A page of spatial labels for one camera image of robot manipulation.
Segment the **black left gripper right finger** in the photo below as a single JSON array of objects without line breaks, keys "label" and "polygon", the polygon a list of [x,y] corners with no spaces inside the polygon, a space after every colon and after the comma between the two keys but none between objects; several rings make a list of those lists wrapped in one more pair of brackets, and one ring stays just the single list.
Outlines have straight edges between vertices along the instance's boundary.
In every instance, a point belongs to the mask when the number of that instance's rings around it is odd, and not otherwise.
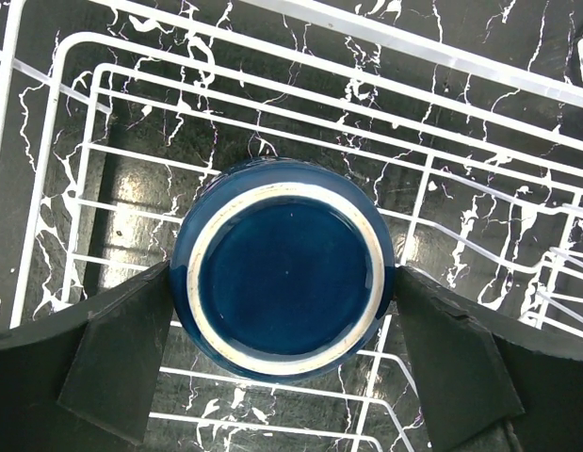
[{"label": "black left gripper right finger", "polygon": [[435,451],[583,451],[583,339],[397,269],[395,300]]}]

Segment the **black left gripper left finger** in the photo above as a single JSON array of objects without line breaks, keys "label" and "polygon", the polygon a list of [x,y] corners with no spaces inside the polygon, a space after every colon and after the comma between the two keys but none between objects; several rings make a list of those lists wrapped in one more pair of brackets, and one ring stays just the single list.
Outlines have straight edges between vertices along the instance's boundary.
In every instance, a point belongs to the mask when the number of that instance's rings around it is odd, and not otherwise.
[{"label": "black left gripper left finger", "polygon": [[135,451],[170,329],[169,265],[0,333],[0,451]]}]

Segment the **dark blue ceramic mug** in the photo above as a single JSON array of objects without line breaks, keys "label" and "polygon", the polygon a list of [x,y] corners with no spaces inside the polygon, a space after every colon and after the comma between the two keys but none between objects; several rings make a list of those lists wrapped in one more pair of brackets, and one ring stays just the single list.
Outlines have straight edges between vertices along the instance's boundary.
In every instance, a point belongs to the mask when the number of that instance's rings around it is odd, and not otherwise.
[{"label": "dark blue ceramic mug", "polygon": [[231,167],[187,212],[170,259],[176,314],[223,369],[268,382],[327,373],[378,330],[396,276],[375,204],[282,157]]}]

